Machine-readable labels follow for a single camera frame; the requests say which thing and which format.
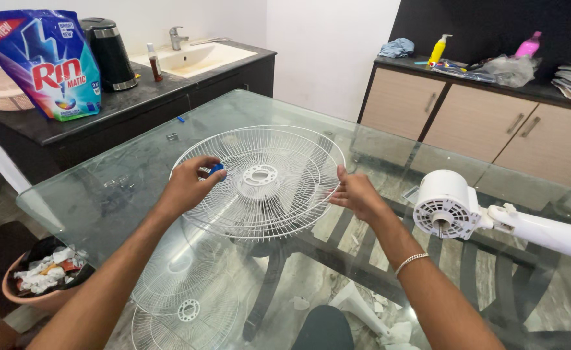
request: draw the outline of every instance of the sink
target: sink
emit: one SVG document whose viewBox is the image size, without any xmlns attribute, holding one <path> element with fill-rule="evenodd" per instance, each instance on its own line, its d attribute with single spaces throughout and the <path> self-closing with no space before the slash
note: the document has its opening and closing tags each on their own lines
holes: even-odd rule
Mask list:
<svg viewBox="0 0 571 350">
<path fill-rule="evenodd" d="M 181 50 L 175 51 L 171 47 L 157 50 L 160 69 L 164 72 L 189 78 L 218 68 L 220 66 L 257 55 L 257 52 L 247 51 L 228 45 L 211 42 L 190 46 L 181 45 Z M 138 64 L 151 66 L 148 55 L 131 56 L 130 60 Z"/>
</svg>

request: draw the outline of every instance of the silver bracelet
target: silver bracelet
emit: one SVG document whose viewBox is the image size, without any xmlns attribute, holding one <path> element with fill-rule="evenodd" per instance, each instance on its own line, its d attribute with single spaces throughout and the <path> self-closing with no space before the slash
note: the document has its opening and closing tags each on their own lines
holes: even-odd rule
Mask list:
<svg viewBox="0 0 571 350">
<path fill-rule="evenodd" d="M 412 257 L 404 260 L 404 262 L 402 263 L 402 265 L 400 265 L 400 267 L 398 267 L 398 269 L 396 270 L 396 273 L 394 273 L 394 276 L 396 278 L 398 278 L 398 274 L 400 273 L 400 270 L 406 266 L 406 264 L 410 263 L 411 261 L 413 261 L 414 259 L 419 259 L 419 258 L 425 258 L 428 256 L 428 253 L 424 253 L 424 254 L 415 254 Z"/>
</svg>

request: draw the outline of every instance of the faucet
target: faucet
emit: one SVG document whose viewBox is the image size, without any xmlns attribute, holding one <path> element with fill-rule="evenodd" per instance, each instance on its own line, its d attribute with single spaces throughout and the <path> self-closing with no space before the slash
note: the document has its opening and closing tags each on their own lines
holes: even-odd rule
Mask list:
<svg viewBox="0 0 571 350">
<path fill-rule="evenodd" d="M 183 28 L 183 27 L 177 26 L 169 30 L 169 36 L 171 37 L 171 46 L 173 50 L 181 50 L 180 42 L 188 41 L 188 37 L 181 37 L 177 35 L 177 28 Z"/>
</svg>

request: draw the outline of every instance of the blue locking nut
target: blue locking nut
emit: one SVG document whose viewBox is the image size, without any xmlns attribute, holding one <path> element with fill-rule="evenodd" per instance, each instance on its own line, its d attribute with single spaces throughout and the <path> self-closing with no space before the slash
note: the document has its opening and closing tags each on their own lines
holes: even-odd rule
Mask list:
<svg viewBox="0 0 571 350">
<path fill-rule="evenodd" d="M 224 166 L 222 166 L 221 163 L 215 164 L 214 167 L 212 168 L 212 170 L 209 171 L 208 177 L 212 176 L 213 173 L 222 170 L 224 168 Z M 225 175 L 225 177 L 220 180 L 220 182 L 225 181 L 225 179 L 227 178 L 227 175 Z"/>
</svg>

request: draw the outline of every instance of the cabinet handle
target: cabinet handle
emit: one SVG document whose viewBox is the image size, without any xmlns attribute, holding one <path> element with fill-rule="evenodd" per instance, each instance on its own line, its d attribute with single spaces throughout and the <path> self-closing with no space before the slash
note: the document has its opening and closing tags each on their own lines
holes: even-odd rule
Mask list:
<svg viewBox="0 0 571 350">
<path fill-rule="evenodd" d="M 430 111 L 430 105 L 432 105 L 432 102 L 435 100 L 435 98 L 437 97 L 437 93 L 433 92 L 432 95 L 430 96 L 430 101 L 428 101 L 428 106 L 426 106 L 426 109 L 424 109 L 423 111 L 428 113 Z"/>
<path fill-rule="evenodd" d="M 534 123 L 532 123 L 528 129 L 526 131 L 523 131 L 523 134 L 521 134 L 521 137 L 528 137 L 528 134 L 530 131 L 532 131 L 532 129 L 536 126 L 536 124 L 538 124 L 538 122 L 541 120 L 541 117 L 537 116 L 536 118 L 534 118 Z"/>
<path fill-rule="evenodd" d="M 519 124 L 519 122 L 521 122 L 521 120 L 523 119 L 525 115 L 523 113 L 519 114 L 519 116 L 517 116 L 517 119 L 515 120 L 515 122 L 512 124 L 512 126 L 510 126 L 510 128 L 508 128 L 507 133 L 512 134 L 513 131 L 515 131 L 515 128 L 517 127 L 517 125 Z"/>
</svg>

